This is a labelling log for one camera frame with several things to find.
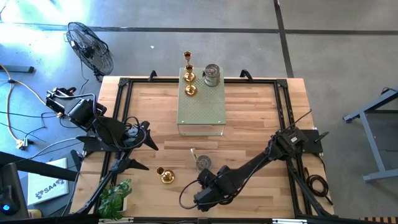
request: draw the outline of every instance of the gray floor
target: gray floor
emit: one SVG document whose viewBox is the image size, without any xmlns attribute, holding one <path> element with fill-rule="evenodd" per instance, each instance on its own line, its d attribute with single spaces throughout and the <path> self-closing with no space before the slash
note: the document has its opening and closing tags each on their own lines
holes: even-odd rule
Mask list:
<svg viewBox="0 0 398 224">
<path fill-rule="evenodd" d="M 250 1 L 12 1 L 1 14 L 6 22 L 66 24 L 80 21 L 90 26 L 112 27 L 237 27 L 277 28 L 271 0 Z M 286 29 L 396 29 L 398 2 L 372 0 L 280 0 Z M 31 65 L 33 75 L 12 74 L 41 97 L 53 87 L 77 88 L 83 82 L 80 61 L 63 32 L 42 32 L 0 24 L 0 62 Z M 113 54 L 111 75 L 177 75 L 184 50 L 194 53 L 193 63 L 220 64 L 229 76 L 248 69 L 255 77 L 286 77 L 278 34 L 190 34 L 98 32 Z M 341 217 L 397 216 L 398 178 L 365 184 L 363 174 L 377 171 L 360 121 L 345 124 L 341 117 L 377 98 L 385 86 L 398 84 L 397 36 L 288 35 L 295 77 L 305 79 L 314 122 L 330 134 L 323 140 L 326 174 L 335 212 Z M 98 94 L 100 84 L 83 66 L 90 81 L 85 93 Z M 8 84 L 0 84 L 5 101 Z M 17 86 L 11 111 L 40 114 L 50 111 L 26 89 Z M 5 103 L 0 105 L 5 111 Z M 5 123 L 4 115 L 0 122 Z M 27 151 L 15 148 L 7 128 L 0 126 L 0 150 L 29 157 L 52 142 L 83 134 L 45 121 L 47 130 L 35 134 Z M 12 117 L 12 126 L 30 131 L 40 119 Z M 38 157 L 49 161 L 71 148 Z M 397 158 L 392 153 L 390 158 Z"/>
</svg>

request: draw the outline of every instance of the green leaves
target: green leaves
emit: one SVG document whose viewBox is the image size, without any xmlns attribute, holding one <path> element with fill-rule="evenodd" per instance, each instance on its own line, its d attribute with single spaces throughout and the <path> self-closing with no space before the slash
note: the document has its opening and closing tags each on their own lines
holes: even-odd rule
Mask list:
<svg viewBox="0 0 398 224">
<path fill-rule="evenodd" d="M 98 208 L 101 218 L 119 220 L 123 216 L 118 212 L 122 209 L 123 198 L 131 194 L 131 179 L 124 180 L 116 186 L 108 186 L 101 193 L 101 205 Z"/>
</svg>

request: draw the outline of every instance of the stainless steel container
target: stainless steel container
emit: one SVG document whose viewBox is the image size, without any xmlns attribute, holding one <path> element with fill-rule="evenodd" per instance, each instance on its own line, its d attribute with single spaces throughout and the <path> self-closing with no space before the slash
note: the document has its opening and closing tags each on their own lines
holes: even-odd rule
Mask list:
<svg viewBox="0 0 398 224">
<path fill-rule="evenodd" d="M 203 71 L 205 83 L 210 87 L 217 86 L 220 83 L 220 68 L 218 65 L 209 64 Z"/>
</svg>

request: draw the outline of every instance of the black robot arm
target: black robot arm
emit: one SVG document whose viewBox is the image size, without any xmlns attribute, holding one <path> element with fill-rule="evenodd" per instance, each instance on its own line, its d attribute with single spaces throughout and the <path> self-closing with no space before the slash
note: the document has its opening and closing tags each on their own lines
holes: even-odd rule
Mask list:
<svg viewBox="0 0 398 224">
<path fill-rule="evenodd" d="M 130 159 L 133 149 L 143 144 L 154 150 L 159 150 L 150 137 L 149 122 L 143 121 L 136 125 L 128 125 L 126 121 L 118 121 L 114 118 L 103 116 L 106 107 L 96 102 L 94 94 L 74 96 L 75 88 L 54 88 L 48 91 L 46 105 L 66 117 L 70 122 L 89 133 L 89 136 L 78 136 L 78 140 L 85 143 L 85 151 L 120 152 L 121 156 L 113 162 L 108 173 L 99 183 L 91 198 L 79 209 L 76 214 L 88 214 L 100 197 L 102 191 L 115 174 L 120 174 L 126 169 L 149 170 L 148 167 Z M 92 96 L 86 100 L 82 97 Z"/>
<path fill-rule="evenodd" d="M 307 185 L 299 177 L 292 163 L 292 159 L 297 155 L 296 152 L 301 149 L 306 141 L 307 138 L 299 128 L 285 129 L 276 132 L 268 142 L 266 149 L 240 168 L 230 169 L 228 166 L 223 166 L 217 172 L 217 175 L 214 175 L 208 169 L 203 170 L 197 179 L 197 182 L 201 184 L 202 191 L 193 196 L 193 202 L 203 212 L 217 204 L 231 203 L 255 172 L 278 159 L 288 161 L 288 171 L 318 215 L 330 215 L 317 202 Z"/>
</svg>

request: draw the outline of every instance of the butcher block tabletop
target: butcher block tabletop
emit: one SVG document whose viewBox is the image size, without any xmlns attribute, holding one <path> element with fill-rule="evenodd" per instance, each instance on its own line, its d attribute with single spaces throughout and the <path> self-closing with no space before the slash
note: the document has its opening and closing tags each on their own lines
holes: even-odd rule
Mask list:
<svg viewBox="0 0 398 224">
<path fill-rule="evenodd" d="M 98 102 L 107 107 L 105 116 L 112 117 L 120 78 L 104 77 L 102 82 Z M 294 118 L 298 119 L 310 110 L 304 80 L 288 78 L 287 83 Z M 118 120 L 121 120 L 126 92 L 125 90 L 122 95 Z M 282 90 L 280 92 L 282 104 L 285 105 Z M 128 169 L 118 175 L 117 183 L 125 179 L 132 180 L 132 194 L 127 196 L 127 210 L 123 212 L 123 216 L 294 217 L 284 161 L 271 162 L 256 172 L 229 205 L 217 205 L 203 213 L 197 208 L 186 210 L 178 204 L 182 189 L 198 176 L 190 148 L 196 149 L 197 156 L 206 155 L 211 158 L 213 173 L 217 173 L 223 165 L 232 169 L 238 168 L 265 149 L 270 136 L 280 128 L 273 85 L 226 83 L 226 126 L 222 136 L 180 136 L 177 129 L 177 104 L 178 83 L 133 84 L 128 116 L 150 122 L 150 134 L 159 150 L 155 151 L 147 146 L 133 150 L 130 158 L 136 159 L 150 170 Z M 297 126 L 300 129 L 312 129 L 312 115 L 304 117 Z M 83 161 L 71 213 L 81 208 L 95 191 L 100 181 L 103 160 L 103 152 L 94 152 Z M 303 164 L 310 174 L 325 177 L 323 165 L 314 155 L 304 154 Z M 171 184 L 163 184 L 156 173 L 158 167 L 172 170 L 175 180 Z M 198 184 L 191 185 L 184 192 L 182 203 L 186 206 L 193 205 L 193 195 L 199 191 Z M 298 185 L 297 191 L 300 208 L 304 211 L 303 195 Z M 333 207 L 325 198 L 317 197 L 317 200 L 328 212 L 333 213 Z"/>
</svg>

